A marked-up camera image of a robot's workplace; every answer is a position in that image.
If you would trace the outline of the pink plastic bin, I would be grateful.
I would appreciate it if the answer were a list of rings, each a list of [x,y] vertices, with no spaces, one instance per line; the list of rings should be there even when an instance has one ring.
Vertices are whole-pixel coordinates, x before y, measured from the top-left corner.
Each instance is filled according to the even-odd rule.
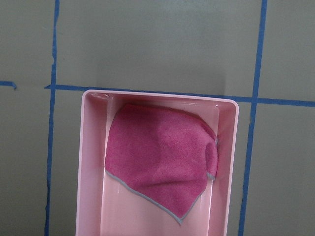
[[[125,104],[165,106],[202,118],[218,137],[219,164],[187,217],[167,212],[127,190],[104,168],[108,132]],[[76,234],[78,236],[224,236],[236,143],[238,104],[229,99],[89,90],[82,96]]]

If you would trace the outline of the pink fleece cloth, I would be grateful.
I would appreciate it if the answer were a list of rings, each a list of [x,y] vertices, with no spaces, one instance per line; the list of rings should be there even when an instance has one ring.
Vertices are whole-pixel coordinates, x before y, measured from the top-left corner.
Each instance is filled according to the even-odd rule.
[[[182,223],[208,180],[216,178],[217,141],[193,114],[126,104],[112,121],[104,167],[130,192]]]

